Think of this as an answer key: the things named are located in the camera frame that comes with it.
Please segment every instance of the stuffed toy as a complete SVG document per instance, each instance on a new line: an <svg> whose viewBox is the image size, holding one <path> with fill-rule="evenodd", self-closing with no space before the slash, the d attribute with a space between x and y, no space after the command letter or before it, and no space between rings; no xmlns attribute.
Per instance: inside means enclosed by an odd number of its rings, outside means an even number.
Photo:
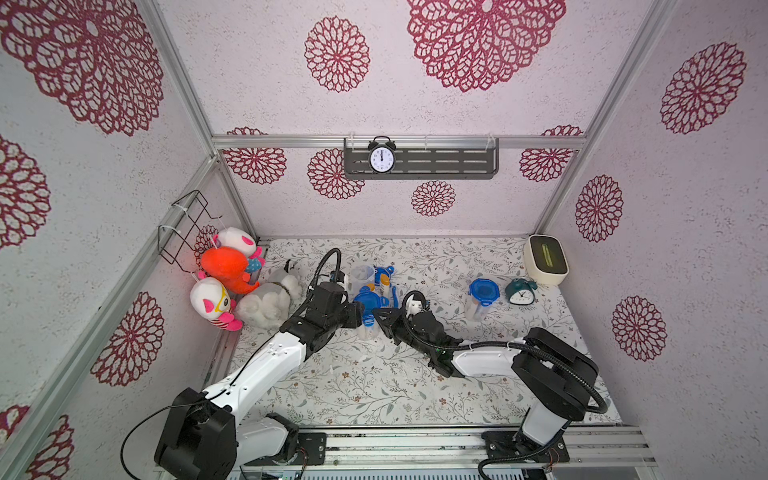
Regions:
<svg viewBox="0 0 768 480"><path fill-rule="evenodd" d="M286 262L282 270L272 273L265 283L237 303L235 315L265 330L277 329L288 320L291 300L296 302L300 295L299 280L288 273Z"/></svg>
<svg viewBox="0 0 768 480"><path fill-rule="evenodd" d="M254 285L248 284L250 274L245 273L248 259L234 248L209 248L200 257L200 266L230 292L244 295L259 286L258 282Z"/></svg>
<svg viewBox="0 0 768 480"><path fill-rule="evenodd" d="M245 269L247 273L256 272L264 265L262 248L256 246L256 241L251 235L239 228L225 228L214 236L214 243L217 247L234 248L245 255L248 259L248 267Z"/></svg>
<svg viewBox="0 0 768 480"><path fill-rule="evenodd" d="M190 302L195 311L211 325L231 332L243 328L243 322L235 319L232 314L235 301L230 299L227 289L215 278L198 280L190 291Z"/></svg>

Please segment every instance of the clock face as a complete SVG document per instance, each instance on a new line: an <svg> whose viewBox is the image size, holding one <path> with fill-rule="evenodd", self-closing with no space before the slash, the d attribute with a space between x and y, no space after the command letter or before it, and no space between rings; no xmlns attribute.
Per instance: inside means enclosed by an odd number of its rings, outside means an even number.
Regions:
<svg viewBox="0 0 768 480"><path fill-rule="evenodd" d="M387 147L376 147L370 154L371 168L384 174L395 166L395 154Z"/></svg>
<svg viewBox="0 0 768 480"><path fill-rule="evenodd" d="M515 294L509 297L509 303L514 303L515 305L531 305L533 300L533 292L527 289L515 292Z"/></svg>

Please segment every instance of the white plush toy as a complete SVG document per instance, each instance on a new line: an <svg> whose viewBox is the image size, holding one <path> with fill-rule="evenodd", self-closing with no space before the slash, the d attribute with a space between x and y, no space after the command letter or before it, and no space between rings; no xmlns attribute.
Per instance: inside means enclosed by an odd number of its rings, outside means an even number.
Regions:
<svg viewBox="0 0 768 480"><path fill-rule="evenodd" d="M195 311L220 329L235 331L243 328L243 322L231 313L235 301L230 299L224 285L213 277L203 277L194 284L190 291L190 302Z"/></svg>
<svg viewBox="0 0 768 480"><path fill-rule="evenodd" d="M262 248L256 246L256 241L251 235L239 228L228 227L214 235L217 247L234 248L248 259L248 267L245 271L253 273L264 265L261 257Z"/></svg>
<svg viewBox="0 0 768 480"><path fill-rule="evenodd" d="M291 300L297 301L300 295L299 280L288 273L286 262L284 269L273 272L266 282L237 303L235 316L265 330L276 329L288 320Z"/></svg>

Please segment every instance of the red flower pattern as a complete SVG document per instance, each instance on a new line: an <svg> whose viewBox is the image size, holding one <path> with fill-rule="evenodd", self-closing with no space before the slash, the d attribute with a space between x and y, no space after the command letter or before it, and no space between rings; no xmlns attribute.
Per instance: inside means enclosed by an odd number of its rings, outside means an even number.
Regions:
<svg viewBox="0 0 768 480"><path fill-rule="evenodd" d="M56 424L56 430L50 433L43 444L43 449L35 456L27 468L27 480L61 480L69 472L69 460L74 452L72 435L74 429L69 425L69 415L62 415Z"/></svg>
<svg viewBox="0 0 768 480"><path fill-rule="evenodd" d="M306 175L321 195L337 200L354 197L366 184L365 180L350 180L344 175L343 152L338 148L317 152L310 159Z"/></svg>
<svg viewBox="0 0 768 480"><path fill-rule="evenodd" d="M549 43L565 0L408 0L414 55L444 87L488 90Z"/></svg>
<svg viewBox="0 0 768 480"><path fill-rule="evenodd" d="M573 125L558 125L545 130L544 135L581 135L584 132ZM520 171L523 177L545 182L560 177L563 168L574 151L567 148L527 148L520 157Z"/></svg>
<svg viewBox="0 0 768 480"><path fill-rule="evenodd" d="M605 240L619 226L623 206L617 181L607 175L593 178L581 189L576 201L578 231L591 242Z"/></svg>
<svg viewBox="0 0 768 480"><path fill-rule="evenodd" d="M227 134L266 135L249 127L235 128ZM286 173L286 156L282 148L233 148L222 154L234 173L255 184L277 182Z"/></svg>
<svg viewBox="0 0 768 480"><path fill-rule="evenodd" d="M107 346L101 351L91 373L99 383L126 386L149 370L163 345L165 320L155 298L139 293Z"/></svg>
<svg viewBox="0 0 768 480"><path fill-rule="evenodd" d="M163 70L131 0L1 0L0 33L76 120L131 136L159 115Z"/></svg>
<svg viewBox="0 0 768 480"><path fill-rule="evenodd" d="M446 182L431 180L419 185L411 196L411 206L425 217L442 215L453 206L456 193Z"/></svg>
<svg viewBox="0 0 768 480"><path fill-rule="evenodd" d="M667 324L656 306L645 298L628 296L620 301L611 323L616 342L636 360L653 360L667 345Z"/></svg>
<svg viewBox="0 0 768 480"><path fill-rule="evenodd" d="M11 434L16 426L27 415L28 406L14 405L11 408L0 412L0 449L11 438Z"/></svg>
<svg viewBox="0 0 768 480"><path fill-rule="evenodd" d="M203 256L203 253L209 248L214 247L210 239L217 233L219 233L219 230L216 230L216 227L213 225L206 225L197 233L197 237L194 239L194 259L198 267L202 268L200 266L200 258Z"/></svg>
<svg viewBox="0 0 768 480"><path fill-rule="evenodd" d="M50 196L35 159L0 136L0 249L35 236L51 210Z"/></svg>
<svg viewBox="0 0 768 480"><path fill-rule="evenodd" d="M696 52L672 75L661 121L683 135L711 124L738 95L745 69L744 52L725 41Z"/></svg>
<svg viewBox="0 0 768 480"><path fill-rule="evenodd" d="M325 17L304 42L306 66L330 91L349 91L368 73L368 44L360 30L344 18Z"/></svg>

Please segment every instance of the black alarm clock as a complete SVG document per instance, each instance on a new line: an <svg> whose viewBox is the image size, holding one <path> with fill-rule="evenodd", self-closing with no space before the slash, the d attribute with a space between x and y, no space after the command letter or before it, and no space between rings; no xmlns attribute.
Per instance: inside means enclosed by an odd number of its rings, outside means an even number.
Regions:
<svg viewBox="0 0 768 480"><path fill-rule="evenodd" d="M537 288L538 285L533 280L516 278L507 285L504 293L506 293L509 303L513 305L531 305L536 300L533 291Z"/></svg>
<svg viewBox="0 0 768 480"><path fill-rule="evenodd" d="M386 138L385 144L380 144L376 138ZM395 142L385 135L379 135L368 143L368 162L377 174L388 174L395 167Z"/></svg>

